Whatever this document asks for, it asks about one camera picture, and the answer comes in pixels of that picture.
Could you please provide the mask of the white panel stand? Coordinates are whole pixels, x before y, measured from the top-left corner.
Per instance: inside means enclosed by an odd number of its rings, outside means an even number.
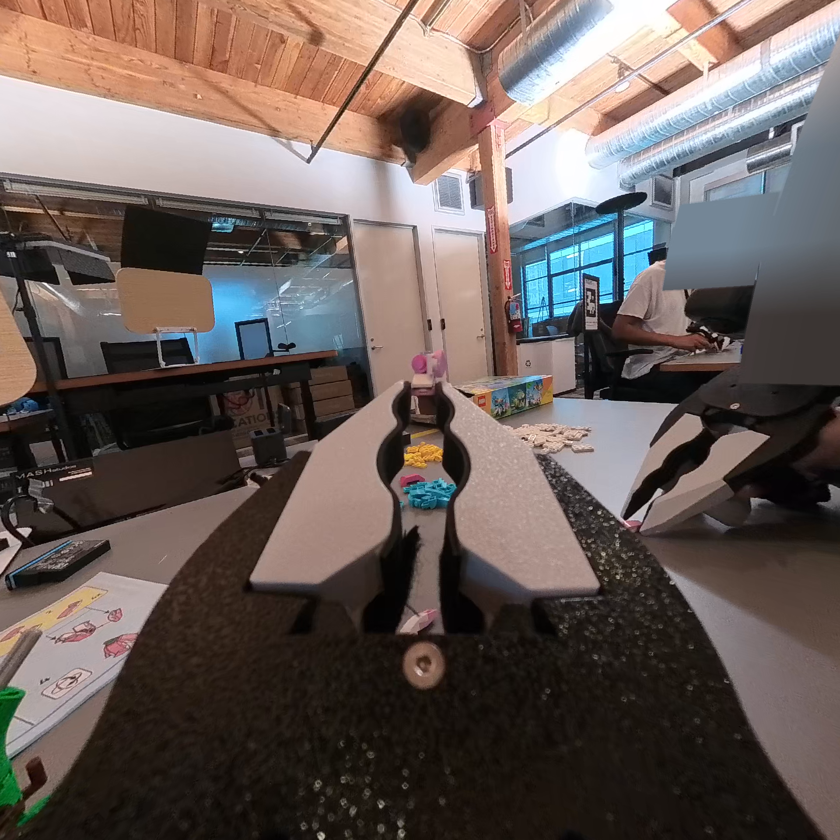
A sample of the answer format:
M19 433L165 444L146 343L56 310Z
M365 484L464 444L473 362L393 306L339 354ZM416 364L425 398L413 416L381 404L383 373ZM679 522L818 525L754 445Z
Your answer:
M195 328L172 325L154 328L153 333L161 369L182 368L200 361Z

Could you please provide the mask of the dark printed carton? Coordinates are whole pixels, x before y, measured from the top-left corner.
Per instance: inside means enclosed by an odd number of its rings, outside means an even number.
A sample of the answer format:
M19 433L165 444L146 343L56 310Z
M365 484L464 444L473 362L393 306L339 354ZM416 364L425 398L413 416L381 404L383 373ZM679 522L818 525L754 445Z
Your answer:
M2 524L36 542L244 487L231 432L103 452L2 478Z

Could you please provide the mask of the black office chair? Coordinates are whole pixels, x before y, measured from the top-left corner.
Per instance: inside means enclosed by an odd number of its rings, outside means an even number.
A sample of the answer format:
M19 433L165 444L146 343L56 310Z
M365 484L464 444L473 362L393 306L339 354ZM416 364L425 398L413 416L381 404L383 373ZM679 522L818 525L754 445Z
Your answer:
M100 342L109 374L158 370L155 339L132 342Z

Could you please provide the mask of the light wooden rounded panel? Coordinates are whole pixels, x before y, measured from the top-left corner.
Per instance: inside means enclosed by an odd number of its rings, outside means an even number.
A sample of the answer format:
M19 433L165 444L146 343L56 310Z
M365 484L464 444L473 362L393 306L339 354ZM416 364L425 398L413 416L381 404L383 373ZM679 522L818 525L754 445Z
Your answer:
M121 268L115 276L122 323L132 333L214 329L213 288L201 275Z

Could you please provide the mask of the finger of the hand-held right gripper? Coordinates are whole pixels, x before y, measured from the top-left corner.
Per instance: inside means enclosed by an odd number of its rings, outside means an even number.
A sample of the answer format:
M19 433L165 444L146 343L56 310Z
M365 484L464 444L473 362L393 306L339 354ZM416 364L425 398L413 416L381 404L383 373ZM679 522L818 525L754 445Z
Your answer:
M673 489L650 504L640 533L662 534L706 509L732 499L734 491L725 476L769 439L768 435L751 430L720 437L701 465L680 477Z
M652 441L628 491L622 518L633 519L655 495L670 492L683 476L698 469L708 457L708 431L695 414L681 414L664 423Z

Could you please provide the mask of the grey lego stick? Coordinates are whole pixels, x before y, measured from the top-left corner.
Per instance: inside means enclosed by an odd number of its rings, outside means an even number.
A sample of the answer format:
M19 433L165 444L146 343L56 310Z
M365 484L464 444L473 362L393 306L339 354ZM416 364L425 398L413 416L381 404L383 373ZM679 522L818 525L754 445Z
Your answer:
M25 662L26 657L32 652L42 636L38 626L30 627L22 632L17 642L5 656L1 666L1 690L10 686L12 679Z

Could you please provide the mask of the black square panel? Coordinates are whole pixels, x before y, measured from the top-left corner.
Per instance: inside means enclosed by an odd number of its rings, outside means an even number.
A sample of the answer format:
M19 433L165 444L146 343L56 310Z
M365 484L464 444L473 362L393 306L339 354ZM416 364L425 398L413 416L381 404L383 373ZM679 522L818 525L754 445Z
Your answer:
M122 221L121 268L201 276L212 225L202 219L126 206Z

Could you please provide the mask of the person's right hand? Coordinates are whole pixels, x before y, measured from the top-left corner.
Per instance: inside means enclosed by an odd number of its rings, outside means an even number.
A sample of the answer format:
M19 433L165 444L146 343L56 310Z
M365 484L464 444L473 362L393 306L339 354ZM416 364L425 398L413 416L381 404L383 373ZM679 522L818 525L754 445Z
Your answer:
M820 430L814 448L793 464L800 475L839 487L839 407Z

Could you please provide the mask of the black swivel chair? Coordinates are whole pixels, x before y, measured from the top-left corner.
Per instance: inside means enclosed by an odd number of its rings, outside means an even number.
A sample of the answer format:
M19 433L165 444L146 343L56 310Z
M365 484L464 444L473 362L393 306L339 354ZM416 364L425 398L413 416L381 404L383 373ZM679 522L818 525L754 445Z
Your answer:
M623 378L627 359L651 354L651 349L630 349L613 337L612 325L620 307L614 301L599 307L596 330L585 330L585 305L579 302L568 321L570 335L582 338L584 397L619 402L653 403L655 394L647 388Z

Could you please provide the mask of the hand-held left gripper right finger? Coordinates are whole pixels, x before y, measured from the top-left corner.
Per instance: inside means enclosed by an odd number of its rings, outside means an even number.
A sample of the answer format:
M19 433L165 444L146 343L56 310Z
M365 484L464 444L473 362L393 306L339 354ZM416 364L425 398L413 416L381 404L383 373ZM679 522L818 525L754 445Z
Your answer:
M506 607L601 593L529 446L452 385L439 386L443 466L456 489L439 566L446 632L484 632Z

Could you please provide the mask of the white recycling bin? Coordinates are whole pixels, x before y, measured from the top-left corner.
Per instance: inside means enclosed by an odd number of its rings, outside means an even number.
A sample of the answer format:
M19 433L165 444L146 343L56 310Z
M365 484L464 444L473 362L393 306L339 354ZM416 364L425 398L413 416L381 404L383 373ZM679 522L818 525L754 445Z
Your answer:
M576 389L575 338L552 335L517 343L520 376L551 376L555 396Z

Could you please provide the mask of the stacked cardboard boxes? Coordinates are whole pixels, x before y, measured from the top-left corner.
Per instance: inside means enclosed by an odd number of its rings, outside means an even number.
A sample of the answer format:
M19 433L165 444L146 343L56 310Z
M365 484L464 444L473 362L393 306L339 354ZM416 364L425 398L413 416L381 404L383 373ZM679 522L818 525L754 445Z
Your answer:
M354 392L346 365L325 365L311 369L308 382L316 418L350 413L355 410ZM290 383L280 388L283 403L292 415L303 422L306 416L300 383Z

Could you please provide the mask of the lego instruction booklet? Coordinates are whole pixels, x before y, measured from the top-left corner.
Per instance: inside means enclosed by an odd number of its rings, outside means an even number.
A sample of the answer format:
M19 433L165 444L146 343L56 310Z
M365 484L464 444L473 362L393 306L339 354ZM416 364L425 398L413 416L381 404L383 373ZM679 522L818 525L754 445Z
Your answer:
M116 679L165 589L166 584L99 572L30 616L13 620L11 607L2 607L2 658L25 630L42 633L11 681L25 695L7 731L10 758Z

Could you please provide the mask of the wooden support post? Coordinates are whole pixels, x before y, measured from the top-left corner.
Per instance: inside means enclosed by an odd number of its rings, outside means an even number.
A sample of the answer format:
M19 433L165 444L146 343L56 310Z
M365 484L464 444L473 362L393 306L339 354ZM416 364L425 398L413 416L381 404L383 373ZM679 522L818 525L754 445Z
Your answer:
M494 119L479 133L481 191L486 216L491 343L496 375L516 375L518 353L506 305L512 294L505 124Z

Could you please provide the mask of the long silver air duct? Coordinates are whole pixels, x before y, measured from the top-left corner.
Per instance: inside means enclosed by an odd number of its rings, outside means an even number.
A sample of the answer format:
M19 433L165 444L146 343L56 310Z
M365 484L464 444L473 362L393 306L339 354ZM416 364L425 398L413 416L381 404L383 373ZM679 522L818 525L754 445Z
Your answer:
M588 165L604 169L822 66L838 33L839 2L832 2L710 70L706 77L592 136L584 150Z

